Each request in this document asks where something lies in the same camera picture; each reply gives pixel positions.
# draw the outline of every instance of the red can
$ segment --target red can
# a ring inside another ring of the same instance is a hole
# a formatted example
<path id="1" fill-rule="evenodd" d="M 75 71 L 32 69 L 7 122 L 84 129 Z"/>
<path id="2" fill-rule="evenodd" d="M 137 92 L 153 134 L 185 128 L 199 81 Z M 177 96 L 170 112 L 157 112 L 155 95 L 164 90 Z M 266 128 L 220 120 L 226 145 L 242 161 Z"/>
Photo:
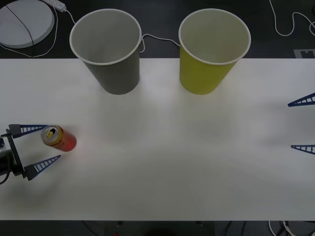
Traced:
<path id="1" fill-rule="evenodd" d="M 77 144 L 75 136 L 58 125 L 48 125 L 41 131 L 44 144 L 61 151 L 71 151 Z"/>

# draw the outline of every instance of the black cable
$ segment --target black cable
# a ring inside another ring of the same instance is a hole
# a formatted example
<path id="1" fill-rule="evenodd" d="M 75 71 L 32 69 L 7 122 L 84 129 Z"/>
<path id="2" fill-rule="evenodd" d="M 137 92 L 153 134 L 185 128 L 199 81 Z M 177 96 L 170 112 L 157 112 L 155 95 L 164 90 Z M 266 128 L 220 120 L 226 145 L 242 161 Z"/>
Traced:
<path id="1" fill-rule="evenodd" d="M 13 15 L 15 15 L 14 12 L 11 11 L 11 9 L 7 5 L 5 5 L 5 6 L 6 6 L 6 8 L 9 9 L 10 12 L 12 12 Z M 31 36 L 31 33 L 30 33 L 29 29 L 26 27 L 26 25 L 24 25 L 24 23 L 20 20 L 20 18 L 18 18 L 17 15 L 15 15 L 15 17 L 22 23 L 22 25 L 26 28 L 26 30 L 28 31 L 28 33 L 31 37 L 31 43 L 32 43 L 31 58 L 33 58 L 33 56 L 34 56 L 34 41 L 33 41 L 33 38 Z"/>
<path id="2" fill-rule="evenodd" d="M 247 223 L 247 221 L 244 221 L 243 227 L 242 227 L 241 236 L 243 236 L 243 234 L 244 234 L 244 230 L 245 230 L 246 223 Z"/>
<path id="3" fill-rule="evenodd" d="M 5 182 L 8 180 L 9 175 L 10 175 L 10 172 L 11 172 L 11 165 L 10 165 L 9 156 L 6 156 L 6 160 L 7 160 L 7 162 L 8 162 L 8 171 L 7 171 L 7 173 L 6 173 L 6 176 L 5 176 L 4 180 L 1 181 L 0 184 L 3 184 L 3 183 L 5 183 Z"/>
<path id="4" fill-rule="evenodd" d="M 279 221 L 279 223 L 280 223 L 280 229 L 279 229 L 279 231 L 277 232 L 277 236 L 280 236 L 284 231 L 285 231 L 285 228 L 284 228 L 284 226 L 283 226 L 283 224 L 282 224 L 282 221 Z"/>
<path id="5" fill-rule="evenodd" d="M 89 230 L 94 236 L 98 236 L 98 235 L 87 225 L 87 223 L 85 223 L 83 220 L 81 220 L 81 222 L 88 228 L 88 230 Z"/>
<path id="6" fill-rule="evenodd" d="M 232 224 L 232 221 L 230 221 L 230 222 L 227 224 L 227 226 L 226 226 L 226 228 L 225 228 L 225 234 L 224 234 L 224 236 L 227 235 L 228 228 L 230 228 L 231 224 Z"/>

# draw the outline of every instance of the cable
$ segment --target cable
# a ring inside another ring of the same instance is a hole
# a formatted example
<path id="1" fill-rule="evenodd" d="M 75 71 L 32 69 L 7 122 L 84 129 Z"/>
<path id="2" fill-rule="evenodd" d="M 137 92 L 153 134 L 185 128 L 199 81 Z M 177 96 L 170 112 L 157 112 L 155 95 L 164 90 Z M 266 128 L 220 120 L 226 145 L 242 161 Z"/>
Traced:
<path id="1" fill-rule="evenodd" d="M 313 26 L 314 29 L 315 29 L 315 25 L 314 25 L 315 22 L 311 22 L 311 21 L 309 20 L 309 18 L 307 18 L 305 15 L 303 15 L 303 14 L 300 13 L 300 12 L 293 12 L 293 14 L 292 14 L 292 21 L 293 21 L 292 31 L 291 31 L 289 34 L 281 34 L 281 33 L 279 33 L 279 31 L 277 30 L 276 13 L 275 13 L 275 10 L 274 10 L 274 8 L 273 8 L 273 6 L 272 6 L 272 4 L 271 4 L 271 0 L 269 0 L 269 3 L 270 3 L 270 6 L 271 6 L 271 9 L 272 9 L 272 12 L 274 13 L 274 18 L 275 18 L 275 30 L 276 30 L 276 32 L 277 32 L 279 35 L 281 35 L 281 36 L 289 36 L 289 35 L 291 35 L 291 34 L 293 33 L 293 31 L 294 31 L 294 26 L 295 26 L 295 23 L 294 23 L 294 14 L 298 14 L 298 15 L 301 15 L 301 16 L 305 17 L 305 19 L 307 19 L 308 22 L 310 22 L 309 30 L 310 30 L 311 34 L 315 36 L 315 34 L 314 34 L 314 33 L 312 32 L 312 30 L 311 30 L 311 26 Z"/>
<path id="2" fill-rule="evenodd" d="M 75 24 L 75 21 L 74 21 L 74 19 L 73 19 L 72 15 L 71 15 L 71 13 L 70 13 L 67 9 L 66 9 L 66 10 L 64 10 L 64 11 L 66 11 L 66 12 L 70 15 L 72 22 Z"/>
<path id="3" fill-rule="evenodd" d="M 282 221 L 283 222 L 283 226 L 285 227 L 286 231 L 291 235 L 291 236 L 296 236 L 294 235 L 291 230 L 289 229 L 289 227 L 286 225 L 285 221 Z"/>
<path id="4" fill-rule="evenodd" d="M 24 54 L 24 53 L 20 53 L 20 52 L 17 52 L 17 51 L 14 51 L 14 50 L 12 50 L 12 49 L 9 49 L 9 48 L 7 48 L 7 47 L 5 47 L 5 46 L 3 46 L 3 45 L 1 45 L 0 44 L 0 46 L 2 47 L 2 48 L 4 48 L 4 49 L 7 49 L 7 50 L 9 50 L 9 51 L 12 51 L 12 52 L 15 52 L 15 53 L 18 53 L 18 54 L 22 54 L 22 55 L 24 55 L 24 56 L 27 56 L 27 57 L 29 57 L 29 58 L 38 58 L 38 57 L 41 57 L 41 56 L 44 56 L 44 55 L 46 55 L 47 53 L 49 53 L 50 52 L 50 50 L 52 50 L 52 48 L 54 47 L 54 45 L 55 45 L 55 42 L 56 42 L 56 38 L 57 38 L 57 29 L 58 29 L 58 15 L 57 15 L 57 12 L 56 12 L 56 9 L 55 9 L 55 7 L 52 7 L 53 9 L 54 9 L 54 11 L 55 11 L 55 14 L 56 14 L 56 18 L 57 18 L 57 21 L 56 21 L 56 32 L 55 32 L 55 39 L 54 39 L 54 43 L 53 43 L 53 45 L 51 46 L 51 48 L 46 52 L 46 53 L 44 53 L 44 54 L 41 54 L 41 55 L 38 55 L 38 56 L 29 56 L 29 55 L 26 55 L 26 54 Z"/>
<path id="5" fill-rule="evenodd" d="M 10 159 L 9 159 L 9 156 L 7 156 L 7 157 L 6 157 L 6 160 L 7 160 L 7 162 L 8 162 L 8 172 L 6 173 L 6 176 L 5 176 L 4 180 L 3 180 L 3 181 L 1 181 L 1 182 L 0 182 L 0 184 L 5 183 L 5 182 L 8 180 L 9 175 L 10 175 L 11 165 L 10 165 Z"/>
<path id="6" fill-rule="evenodd" d="M 284 228 L 284 225 L 282 224 L 282 221 L 279 221 L 279 224 L 280 224 L 280 229 L 277 232 L 277 236 L 280 236 L 285 231 L 285 228 Z"/>
<path id="7" fill-rule="evenodd" d="M 143 40 L 143 38 L 144 38 L 145 36 L 150 36 L 150 37 L 152 37 L 152 38 L 156 38 L 156 39 L 159 39 L 159 40 L 171 41 L 171 42 L 173 42 L 175 45 L 177 45 L 177 46 L 180 47 L 180 45 L 179 45 L 177 42 L 175 42 L 174 40 L 172 40 L 172 39 L 159 38 L 159 37 L 156 37 L 156 36 L 151 35 L 151 34 L 149 34 L 149 33 L 146 33 L 146 34 L 142 35 L 143 50 L 142 50 L 140 53 L 143 53 L 143 52 L 146 50 L 146 46 L 144 45 L 144 40 Z"/>
<path id="8" fill-rule="evenodd" d="M 87 229 L 88 229 L 94 236 L 98 236 L 98 235 L 87 225 L 87 223 L 85 223 L 83 220 L 81 220 L 81 222 L 87 227 Z"/>
<path id="9" fill-rule="evenodd" d="M 17 15 L 15 15 L 14 12 L 13 12 L 7 5 L 5 5 L 5 6 L 6 6 L 6 8 L 8 8 L 8 10 L 22 23 L 22 25 L 26 28 L 26 30 L 28 31 L 28 33 L 29 33 L 29 35 L 30 35 L 32 46 L 34 46 L 34 41 L 33 41 L 33 38 L 32 38 L 32 35 L 31 35 L 31 32 L 29 31 L 29 29 L 26 27 L 26 25 L 24 25 L 24 23 L 21 21 L 21 19 L 20 19 Z M 31 58 L 32 58 L 33 56 L 34 56 L 34 47 L 33 47 L 32 50 L 31 50 Z"/>
<path id="10" fill-rule="evenodd" d="M 50 48 L 50 49 L 49 49 L 46 53 L 44 53 L 44 54 L 42 54 L 42 55 L 35 56 L 35 57 L 33 57 L 33 58 L 38 58 L 38 57 L 41 57 L 41 56 L 46 55 L 47 53 L 49 53 L 49 52 L 50 52 L 50 50 L 52 50 L 52 48 L 53 48 L 53 47 L 54 47 L 54 45 L 55 45 L 56 38 L 57 38 L 57 29 L 58 29 L 58 15 L 57 15 L 57 12 L 56 12 L 56 9 L 55 9 L 55 7 L 54 7 L 54 6 L 53 6 L 53 9 L 54 9 L 54 11 L 55 11 L 56 18 L 57 18 L 57 21 L 56 21 L 56 32 L 55 32 L 55 39 L 54 39 L 54 43 L 53 43 L 53 45 L 51 46 L 51 48 Z"/>
<path id="11" fill-rule="evenodd" d="M 227 224 L 227 226 L 226 226 L 226 228 L 225 228 L 224 236 L 227 236 L 227 231 L 228 231 L 228 229 L 230 228 L 231 224 L 232 224 L 232 221 L 230 221 L 230 222 Z"/>
<path id="12" fill-rule="evenodd" d="M 270 232 L 272 233 L 272 235 L 273 235 L 273 236 L 277 236 L 277 235 L 273 232 L 273 230 L 272 230 L 272 228 L 271 228 L 270 221 L 268 221 L 268 226 L 269 226 L 269 230 L 270 230 Z"/>
<path id="13" fill-rule="evenodd" d="M 243 236 L 243 235 L 244 235 L 244 230 L 245 230 L 246 223 L 247 223 L 247 221 L 244 221 L 244 223 L 243 223 L 243 227 L 242 227 L 241 236 Z"/>

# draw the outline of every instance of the white table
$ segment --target white table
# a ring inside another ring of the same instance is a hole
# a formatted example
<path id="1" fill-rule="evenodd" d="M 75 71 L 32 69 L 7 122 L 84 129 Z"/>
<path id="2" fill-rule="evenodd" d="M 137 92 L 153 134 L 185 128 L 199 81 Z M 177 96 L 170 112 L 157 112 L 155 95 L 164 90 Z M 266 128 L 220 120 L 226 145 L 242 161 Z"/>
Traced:
<path id="1" fill-rule="evenodd" d="M 59 124 L 77 147 L 0 186 L 0 220 L 315 220 L 314 59 L 242 59 L 209 95 L 178 59 L 141 59 L 132 92 L 104 91 L 78 59 L 0 60 L 0 131 Z M 23 165 L 60 154 L 39 132 Z"/>

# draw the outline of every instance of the table surface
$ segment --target table surface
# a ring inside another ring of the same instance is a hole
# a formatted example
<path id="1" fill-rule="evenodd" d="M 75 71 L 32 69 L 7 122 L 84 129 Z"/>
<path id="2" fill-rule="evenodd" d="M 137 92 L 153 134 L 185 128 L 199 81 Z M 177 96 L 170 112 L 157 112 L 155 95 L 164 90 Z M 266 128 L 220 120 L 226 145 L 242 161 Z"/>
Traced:
<path id="1" fill-rule="evenodd" d="M 242 59 L 208 95 L 187 92 L 178 59 L 141 59 L 128 94 L 78 59 L 0 60 L 2 133 L 59 124 L 77 147 L 34 180 L 0 187 L 0 220 L 314 220 L 313 59 Z M 61 154 L 39 132 L 23 165 Z"/>
<path id="2" fill-rule="evenodd" d="M 2 0 L 0 7 L 14 0 Z M 274 16 L 269 0 L 62 0 L 75 21 L 89 12 L 116 8 L 133 15 L 143 33 L 170 38 L 177 42 L 178 29 L 182 20 L 190 13 L 203 8 L 219 8 L 239 16 L 248 26 L 252 35 L 251 48 L 246 58 L 295 58 L 294 49 L 315 49 L 315 37 L 309 32 L 309 23 L 299 15 L 295 16 L 295 31 L 291 36 L 282 37 L 274 28 Z M 279 32 L 287 34 L 292 29 L 292 13 L 297 11 L 315 21 L 314 0 L 272 0 Z M 70 49 L 69 35 L 73 27 L 70 16 L 58 12 L 59 27 L 56 44 L 48 55 L 42 58 L 75 58 Z M 53 44 L 55 27 L 46 39 L 34 47 L 34 55 L 48 51 Z M 179 48 L 171 42 L 145 39 L 146 51 L 143 58 L 178 58 Z M 32 54 L 32 48 L 21 52 Z M 302 52 L 303 58 L 315 58 L 314 53 Z M 0 58 L 25 58 L 25 56 L 0 47 Z"/>

